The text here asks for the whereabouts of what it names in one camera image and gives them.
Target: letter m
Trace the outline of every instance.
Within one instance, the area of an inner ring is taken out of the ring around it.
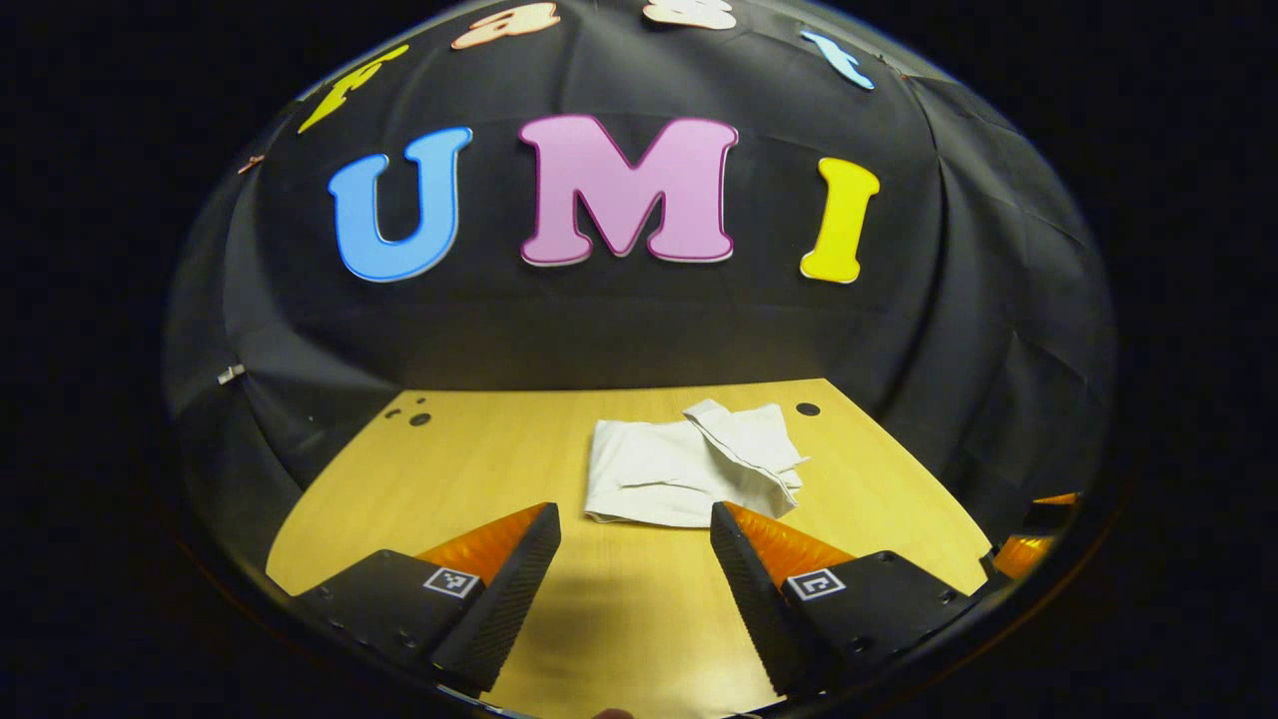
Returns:
[[[590,255],[590,240],[576,227],[578,197],[617,257],[634,248],[658,199],[662,223],[648,238],[649,252],[671,262],[731,257],[723,163],[737,139],[732,126],[674,120],[635,166],[589,115],[534,120],[519,137],[537,148],[537,230],[521,252],[530,264],[573,264]]]

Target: folded cloth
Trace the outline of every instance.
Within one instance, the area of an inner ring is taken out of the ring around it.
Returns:
[[[598,522],[630,520],[709,527],[711,506],[734,502],[780,518],[799,506],[800,457],[777,405],[728,412],[707,400],[668,425],[601,420],[594,425],[585,513]]]

